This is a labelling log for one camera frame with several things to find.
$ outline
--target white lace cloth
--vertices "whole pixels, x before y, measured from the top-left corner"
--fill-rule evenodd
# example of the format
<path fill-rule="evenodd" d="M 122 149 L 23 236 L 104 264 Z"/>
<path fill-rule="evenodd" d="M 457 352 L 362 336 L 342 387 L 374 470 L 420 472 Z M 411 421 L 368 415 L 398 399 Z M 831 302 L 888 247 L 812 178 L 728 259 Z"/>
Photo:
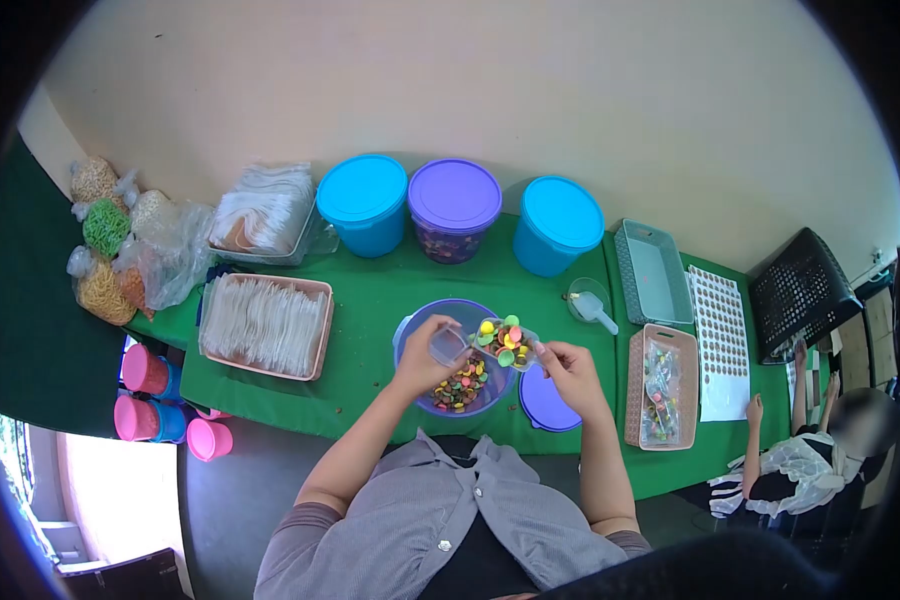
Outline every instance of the white lace cloth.
<path fill-rule="evenodd" d="M 805 440 L 813 440 L 833 447 L 829 464 L 820 453 Z M 730 462 L 730 472 L 711 479 L 711 487 L 726 482 L 737 482 L 730 489 L 714 489 L 710 500 L 710 514 L 717 519 L 725 519 L 744 500 L 743 480 L 745 456 Z M 784 439 L 760 455 L 760 474 L 780 472 L 796 483 L 793 495 L 782 500 L 746 500 L 746 509 L 775 518 L 786 511 L 799 515 L 827 504 L 840 490 L 853 481 L 860 472 L 862 461 L 847 455 L 826 433 L 804 433 L 795 438 Z"/>

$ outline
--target black plastic basket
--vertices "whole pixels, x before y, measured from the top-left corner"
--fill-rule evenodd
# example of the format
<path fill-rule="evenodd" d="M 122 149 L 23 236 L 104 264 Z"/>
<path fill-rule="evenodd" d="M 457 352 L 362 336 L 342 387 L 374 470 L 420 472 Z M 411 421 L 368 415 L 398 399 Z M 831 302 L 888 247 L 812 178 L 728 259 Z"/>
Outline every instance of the black plastic basket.
<path fill-rule="evenodd" d="M 790 362 L 792 348 L 773 352 L 801 331 L 812 346 L 863 308 L 830 248 L 808 227 L 750 283 L 749 294 L 762 365 Z"/>

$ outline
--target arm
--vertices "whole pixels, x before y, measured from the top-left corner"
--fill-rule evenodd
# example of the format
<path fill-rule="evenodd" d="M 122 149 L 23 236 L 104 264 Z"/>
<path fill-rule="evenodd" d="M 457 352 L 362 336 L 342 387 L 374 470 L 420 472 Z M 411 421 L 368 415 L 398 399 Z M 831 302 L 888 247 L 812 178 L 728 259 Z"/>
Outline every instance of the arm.
<path fill-rule="evenodd" d="M 620 453 L 620 440 L 589 350 L 564 342 L 535 348 L 556 390 L 583 419 L 580 437 L 579 495 L 590 529 L 601 536 L 635 531 L 636 504 Z"/>
<path fill-rule="evenodd" d="M 796 368 L 796 384 L 793 388 L 793 415 L 790 420 L 790 435 L 796 436 L 801 427 L 807 425 L 807 344 L 796 342 L 793 350 L 793 366 Z"/>
<path fill-rule="evenodd" d="M 827 433 L 827 427 L 830 425 L 830 411 L 840 396 L 840 373 L 834 371 L 830 373 L 830 381 L 826 384 L 826 406 L 823 407 L 823 416 L 819 418 L 819 431 Z"/>
<path fill-rule="evenodd" d="M 293 506 L 318 502 L 347 515 L 350 502 L 371 478 L 403 412 L 417 396 L 467 362 L 464 355 L 455 366 L 443 366 L 430 356 L 430 337 L 444 324 L 459 326 L 453 318 L 432 315 L 407 338 L 393 380 L 316 463 Z"/>
<path fill-rule="evenodd" d="M 797 402 L 793 401 L 794 412 Z M 746 424 L 749 426 L 749 437 L 746 439 L 744 455 L 744 498 L 750 500 L 750 492 L 757 478 L 760 477 L 760 422 L 763 420 L 763 400 L 757 393 L 746 406 Z"/>

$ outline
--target blue plastic container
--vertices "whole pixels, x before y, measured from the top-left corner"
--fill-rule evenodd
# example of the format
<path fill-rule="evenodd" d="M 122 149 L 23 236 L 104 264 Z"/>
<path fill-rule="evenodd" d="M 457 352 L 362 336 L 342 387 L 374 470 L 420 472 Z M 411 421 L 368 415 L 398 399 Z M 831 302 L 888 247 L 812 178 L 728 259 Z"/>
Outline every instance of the blue plastic container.
<path fill-rule="evenodd" d="M 177 404 L 182 404 L 184 400 L 180 397 L 180 378 L 183 377 L 183 370 L 177 365 L 171 365 L 163 356 L 157 356 L 157 358 L 163 361 L 164 365 L 167 365 L 167 389 L 161 393 L 153 394 L 153 397 L 161 401 L 173 401 Z"/>
<path fill-rule="evenodd" d="M 197 415 L 196 411 L 189 407 L 161 404 L 156 400 L 150 400 L 149 403 L 156 409 L 157 419 L 160 422 L 160 429 L 151 442 L 180 444 L 187 439 L 187 426 Z"/>
<path fill-rule="evenodd" d="M 358 257 L 383 257 L 403 239 L 407 172 L 381 154 L 348 158 L 316 188 L 316 209 Z"/>
<path fill-rule="evenodd" d="M 557 276 L 603 239 L 604 211 L 579 184 L 550 174 L 524 190 L 513 253 L 527 271 Z"/>

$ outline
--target hand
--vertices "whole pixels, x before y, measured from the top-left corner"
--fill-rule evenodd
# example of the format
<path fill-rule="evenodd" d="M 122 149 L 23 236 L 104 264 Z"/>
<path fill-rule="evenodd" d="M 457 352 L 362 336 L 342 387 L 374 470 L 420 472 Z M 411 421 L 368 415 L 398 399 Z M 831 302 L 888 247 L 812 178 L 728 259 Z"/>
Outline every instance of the hand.
<path fill-rule="evenodd" d="M 830 373 L 830 380 L 826 383 L 824 395 L 827 402 L 835 401 L 840 396 L 840 372 L 835 370 Z"/>
<path fill-rule="evenodd" d="M 456 360 L 454 366 L 444 366 L 430 355 L 430 338 L 444 325 L 461 325 L 453 318 L 444 315 L 431 315 L 420 324 L 416 331 L 407 338 L 396 366 L 392 385 L 407 393 L 412 401 L 418 396 L 433 390 L 437 384 L 449 378 L 467 363 L 468 352 Z"/>
<path fill-rule="evenodd" d="M 746 405 L 746 422 L 750 427 L 759 427 L 760 421 L 763 420 L 763 400 L 757 393 L 750 399 L 750 403 Z"/>
<path fill-rule="evenodd" d="M 805 340 L 796 341 L 796 346 L 793 347 L 793 363 L 797 373 L 807 370 L 807 342 Z"/>
<path fill-rule="evenodd" d="M 543 363 L 544 378 L 552 378 L 560 397 L 582 418 L 608 409 L 590 350 L 567 342 L 537 342 L 533 350 Z"/>

